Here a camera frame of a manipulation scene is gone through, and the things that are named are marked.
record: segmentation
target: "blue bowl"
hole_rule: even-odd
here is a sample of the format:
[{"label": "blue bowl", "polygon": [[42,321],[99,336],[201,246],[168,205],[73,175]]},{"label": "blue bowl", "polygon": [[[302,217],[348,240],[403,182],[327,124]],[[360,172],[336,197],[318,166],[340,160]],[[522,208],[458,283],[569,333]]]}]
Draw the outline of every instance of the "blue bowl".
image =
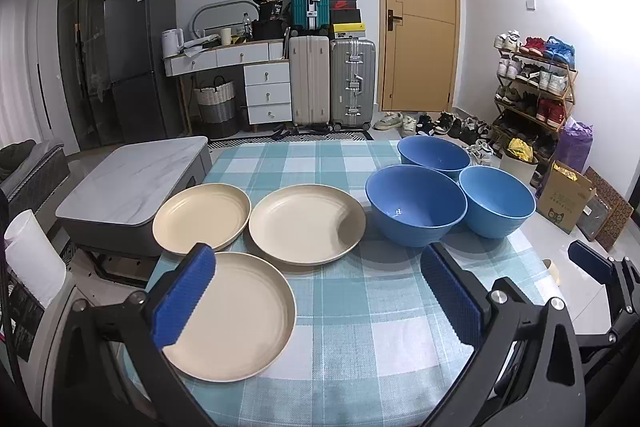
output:
[{"label": "blue bowl", "polygon": [[466,198],[458,184],[425,167],[386,167],[370,175],[366,189],[378,227],[404,247],[426,247],[465,217]]},{"label": "blue bowl", "polygon": [[536,211],[529,189],[508,172],[476,165],[460,174],[466,194],[466,225],[482,237],[502,239],[519,229]]},{"label": "blue bowl", "polygon": [[402,163],[419,165],[446,174],[458,181],[460,172],[471,163],[462,147],[436,136],[409,136],[399,141],[398,152]]}]

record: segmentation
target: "black and white patterned rug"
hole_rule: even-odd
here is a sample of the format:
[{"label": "black and white patterned rug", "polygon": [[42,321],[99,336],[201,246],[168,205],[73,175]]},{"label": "black and white patterned rug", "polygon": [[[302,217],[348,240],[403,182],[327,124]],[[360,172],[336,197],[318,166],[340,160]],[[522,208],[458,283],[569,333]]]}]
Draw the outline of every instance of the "black and white patterned rug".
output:
[{"label": "black and white patterned rug", "polygon": [[340,132],[330,132],[327,134],[292,134],[285,136],[279,140],[274,140],[270,136],[249,136],[246,138],[224,138],[218,140],[209,140],[209,149],[220,149],[224,147],[236,147],[243,143],[275,143],[275,142],[305,142],[305,141],[322,141],[322,140],[373,140],[373,137],[362,130],[350,130]]}]

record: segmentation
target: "gray refrigerator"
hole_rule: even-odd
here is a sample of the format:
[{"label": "gray refrigerator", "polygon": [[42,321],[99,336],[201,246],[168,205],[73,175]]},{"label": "gray refrigerator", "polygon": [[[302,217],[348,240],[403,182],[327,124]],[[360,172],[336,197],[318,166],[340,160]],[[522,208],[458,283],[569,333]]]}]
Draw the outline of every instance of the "gray refrigerator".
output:
[{"label": "gray refrigerator", "polygon": [[162,32],[175,27],[175,0],[104,3],[113,98],[126,143],[185,133],[178,78],[164,74],[162,61]]}]

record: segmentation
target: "bowl rim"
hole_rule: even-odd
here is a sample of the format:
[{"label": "bowl rim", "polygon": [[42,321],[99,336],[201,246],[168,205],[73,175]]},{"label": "bowl rim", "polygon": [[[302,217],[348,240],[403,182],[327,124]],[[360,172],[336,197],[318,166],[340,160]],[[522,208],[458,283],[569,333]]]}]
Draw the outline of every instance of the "bowl rim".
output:
[{"label": "bowl rim", "polygon": [[404,221],[401,221],[400,219],[395,219],[395,221],[398,221],[398,223],[402,223],[403,225],[406,225],[407,227],[412,227],[414,229],[439,230],[439,229],[444,229],[444,228],[447,228],[447,227],[449,227],[449,228],[453,227],[454,225],[458,224],[460,221],[462,221],[465,218],[466,212],[468,211],[468,208],[469,208],[469,203],[468,203],[468,201],[466,199],[465,191],[462,190],[462,187],[460,187],[460,185],[458,185],[455,181],[453,181],[451,178],[449,178],[446,174],[443,174],[440,171],[436,171],[436,169],[430,169],[428,167],[423,167],[421,165],[408,165],[408,164],[388,165],[386,167],[383,167],[382,169],[379,169],[379,170],[373,172],[369,176],[369,178],[367,179],[367,182],[365,183],[364,190],[365,190],[365,193],[367,195],[367,200],[369,200],[369,203],[371,203],[371,206],[373,206],[377,211],[381,212],[386,217],[389,217],[390,219],[393,219],[393,217],[387,216],[385,214],[385,212],[382,209],[380,209],[379,206],[377,206],[373,201],[371,201],[371,198],[369,197],[369,182],[379,172],[386,171],[387,169],[398,169],[398,168],[402,168],[402,169],[425,169],[427,171],[433,172],[434,174],[437,174],[437,175],[440,175],[440,176],[444,177],[447,180],[448,183],[453,184],[454,187],[456,187],[460,191],[460,193],[462,194],[463,200],[465,201],[465,209],[462,212],[462,215],[458,219],[456,219],[454,221],[451,221],[450,223],[447,223],[445,225],[438,225],[436,227],[427,227],[427,226],[424,226],[424,225],[412,225],[411,223],[405,223]]},{"label": "bowl rim", "polygon": [[[453,170],[452,169],[438,169],[438,168],[435,168],[435,167],[427,167],[426,165],[419,165],[418,162],[416,162],[415,160],[412,160],[411,158],[409,158],[409,156],[407,156],[404,152],[402,152],[400,150],[401,143],[404,142],[404,140],[415,141],[415,139],[424,139],[424,138],[435,138],[437,140],[441,140],[443,142],[450,143],[451,145],[457,147],[458,149],[462,150],[466,154],[466,156],[468,157],[469,163],[466,166],[464,166],[464,167],[462,167],[460,169],[453,169]],[[426,136],[426,135],[422,135],[422,134],[415,134],[414,136],[406,136],[405,138],[402,138],[398,142],[398,152],[400,153],[401,156],[404,156],[410,162],[414,163],[415,166],[417,166],[417,167],[425,167],[426,169],[431,169],[431,170],[434,170],[434,171],[437,171],[437,172],[451,172],[453,174],[454,172],[462,172],[464,169],[469,168],[471,166],[471,156],[469,156],[469,153],[467,151],[465,151],[457,143],[453,143],[453,142],[451,142],[449,140],[445,140],[444,138],[441,138],[440,136]]]},{"label": "bowl rim", "polygon": [[[474,198],[472,198],[467,191],[464,189],[464,187],[462,186],[462,175],[464,173],[464,171],[468,170],[468,169],[475,169],[475,168],[481,168],[481,169],[493,169],[494,171],[500,171],[503,174],[506,174],[507,176],[513,178],[514,180],[516,180],[520,185],[522,185],[524,187],[524,189],[527,191],[527,194],[529,194],[529,196],[531,196],[531,201],[533,201],[533,210],[530,212],[530,214],[527,214],[527,216],[519,216],[519,217],[514,217],[514,216],[505,216],[504,214],[501,214],[500,212],[496,212],[495,210],[492,210],[490,208],[487,208],[484,204],[479,203],[479,201],[476,201]],[[538,207],[537,203],[536,203],[536,198],[533,196],[533,194],[531,194],[531,191],[527,188],[527,186],[522,183],[519,179],[516,178],[516,176],[513,176],[512,174],[510,174],[507,171],[503,171],[501,169],[498,169],[496,167],[492,167],[489,165],[469,165],[466,169],[463,169],[462,172],[460,172],[460,178],[458,179],[458,184],[460,185],[460,189],[465,193],[465,196],[470,199],[471,201],[473,201],[476,205],[480,206],[481,208],[484,208],[484,210],[486,210],[487,212],[490,212],[492,214],[495,214],[495,216],[500,216],[500,217],[505,217],[506,219],[529,219],[529,217],[533,216],[533,214],[536,213],[536,209]]]}]

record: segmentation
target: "bottle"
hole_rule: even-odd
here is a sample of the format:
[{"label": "bottle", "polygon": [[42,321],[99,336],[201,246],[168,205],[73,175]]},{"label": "bottle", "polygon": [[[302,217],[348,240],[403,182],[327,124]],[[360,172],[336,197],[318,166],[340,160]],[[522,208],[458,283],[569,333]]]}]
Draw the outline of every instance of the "bottle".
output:
[{"label": "bottle", "polygon": [[242,24],[244,25],[244,38],[247,42],[254,40],[253,31],[251,29],[251,19],[249,19],[249,14],[247,12],[245,12],[242,17]]}]

